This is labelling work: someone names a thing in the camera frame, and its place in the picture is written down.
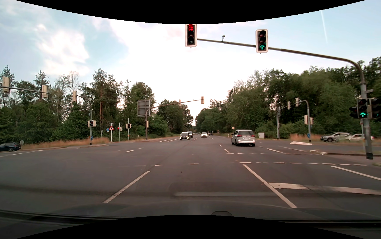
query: contrail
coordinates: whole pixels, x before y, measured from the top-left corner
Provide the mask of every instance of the contrail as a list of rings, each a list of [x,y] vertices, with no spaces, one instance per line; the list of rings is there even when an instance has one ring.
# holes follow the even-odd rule
[[[325,32],[326,44],[328,44],[328,36],[326,35],[325,19],[323,18],[322,10],[321,10],[321,15],[322,15],[323,31]]]

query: black car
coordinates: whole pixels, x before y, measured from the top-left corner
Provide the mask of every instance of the black car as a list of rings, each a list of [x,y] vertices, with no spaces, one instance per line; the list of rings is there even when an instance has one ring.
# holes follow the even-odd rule
[[[21,144],[20,143],[4,143],[0,144],[0,152],[2,151],[18,151],[21,149]]]
[[[180,140],[190,140],[190,134],[188,132],[182,132],[180,134]]]

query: sign board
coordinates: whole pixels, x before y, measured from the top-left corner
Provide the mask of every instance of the sign board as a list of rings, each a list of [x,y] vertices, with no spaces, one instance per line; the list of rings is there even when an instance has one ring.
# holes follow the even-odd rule
[[[144,117],[146,110],[151,107],[151,100],[138,100],[137,101],[137,117]]]

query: blue sky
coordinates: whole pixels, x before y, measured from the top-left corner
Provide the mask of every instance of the blue sky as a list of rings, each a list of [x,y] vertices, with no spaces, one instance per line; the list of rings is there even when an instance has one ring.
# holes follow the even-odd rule
[[[198,25],[198,38],[255,44],[255,30],[268,29],[269,46],[333,55],[355,62],[381,56],[381,1],[365,0],[290,17],[244,23]],[[159,36],[150,48],[149,36]],[[135,23],[63,12],[0,0],[0,71],[8,65],[17,80],[33,81],[41,70],[53,81],[69,71],[91,82],[102,68],[117,81],[143,81],[164,98],[187,101],[196,117],[209,99],[224,100],[236,80],[254,70],[301,73],[310,66],[342,67],[345,62],[249,47],[198,42],[184,46],[184,25]],[[183,91],[195,92],[190,96]]]

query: car rear window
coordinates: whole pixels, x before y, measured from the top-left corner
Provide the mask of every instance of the car rear window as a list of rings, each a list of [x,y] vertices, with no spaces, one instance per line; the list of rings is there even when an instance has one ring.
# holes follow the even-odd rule
[[[239,134],[240,135],[254,135],[252,131],[240,131]]]

